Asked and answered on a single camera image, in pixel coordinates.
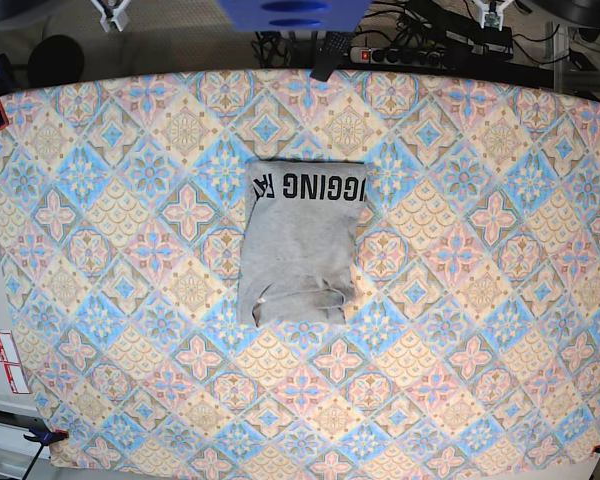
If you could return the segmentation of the grey T-shirt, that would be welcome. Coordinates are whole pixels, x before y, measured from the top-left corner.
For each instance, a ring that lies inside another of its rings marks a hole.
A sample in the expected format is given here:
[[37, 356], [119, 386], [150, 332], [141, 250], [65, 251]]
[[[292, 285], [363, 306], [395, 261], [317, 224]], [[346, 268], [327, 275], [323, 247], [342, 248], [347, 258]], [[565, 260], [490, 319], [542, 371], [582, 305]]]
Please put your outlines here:
[[344, 307], [355, 297], [350, 268], [366, 180], [359, 162], [255, 159], [247, 165], [241, 323], [344, 323]]

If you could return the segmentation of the black power strip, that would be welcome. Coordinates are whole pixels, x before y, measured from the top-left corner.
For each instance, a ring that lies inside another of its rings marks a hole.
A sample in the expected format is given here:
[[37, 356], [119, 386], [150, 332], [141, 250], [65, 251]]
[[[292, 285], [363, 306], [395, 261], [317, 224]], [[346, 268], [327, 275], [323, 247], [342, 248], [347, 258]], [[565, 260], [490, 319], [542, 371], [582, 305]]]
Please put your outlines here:
[[375, 48], [366, 46], [351, 47], [349, 60], [361, 65], [416, 66], [439, 68], [446, 51], [442, 48], [416, 49], [411, 47]]

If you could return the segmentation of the patterned tablecloth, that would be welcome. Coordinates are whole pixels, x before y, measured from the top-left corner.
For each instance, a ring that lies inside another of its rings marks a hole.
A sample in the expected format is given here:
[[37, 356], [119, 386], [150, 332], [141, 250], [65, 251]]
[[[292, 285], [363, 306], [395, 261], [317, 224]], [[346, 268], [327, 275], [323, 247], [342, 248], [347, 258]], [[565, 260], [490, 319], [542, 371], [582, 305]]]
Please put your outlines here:
[[[600, 104], [212, 71], [3, 99], [0, 263], [62, 467], [465, 479], [600, 445]], [[253, 157], [360, 160], [343, 326], [236, 318]]]

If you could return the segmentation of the red white stickers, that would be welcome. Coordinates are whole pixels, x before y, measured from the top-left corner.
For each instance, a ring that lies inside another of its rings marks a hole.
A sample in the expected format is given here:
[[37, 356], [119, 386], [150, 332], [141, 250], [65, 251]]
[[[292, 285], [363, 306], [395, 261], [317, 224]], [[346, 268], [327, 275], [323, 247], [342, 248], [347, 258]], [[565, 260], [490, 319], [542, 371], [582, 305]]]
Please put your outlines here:
[[23, 365], [11, 331], [0, 331], [0, 365], [11, 392], [15, 395], [30, 393]]

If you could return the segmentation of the blue orange clamp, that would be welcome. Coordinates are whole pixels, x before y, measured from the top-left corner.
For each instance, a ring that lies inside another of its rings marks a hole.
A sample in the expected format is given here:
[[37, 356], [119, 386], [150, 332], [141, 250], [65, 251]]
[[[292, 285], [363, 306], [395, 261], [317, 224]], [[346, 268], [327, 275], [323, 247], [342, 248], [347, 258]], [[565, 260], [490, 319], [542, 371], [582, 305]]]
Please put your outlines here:
[[28, 442], [38, 444], [39, 447], [38, 447], [38, 450], [35, 453], [33, 459], [29, 463], [29, 465], [22, 477], [22, 480], [26, 480], [28, 478], [31, 470], [33, 469], [34, 465], [36, 464], [37, 460], [39, 459], [44, 448], [49, 447], [55, 443], [67, 440], [68, 438], [69, 438], [69, 434], [66, 431], [62, 431], [62, 430], [51, 431], [47, 428], [44, 428], [44, 429], [30, 428], [28, 430], [28, 433], [23, 435], [23, 439]]

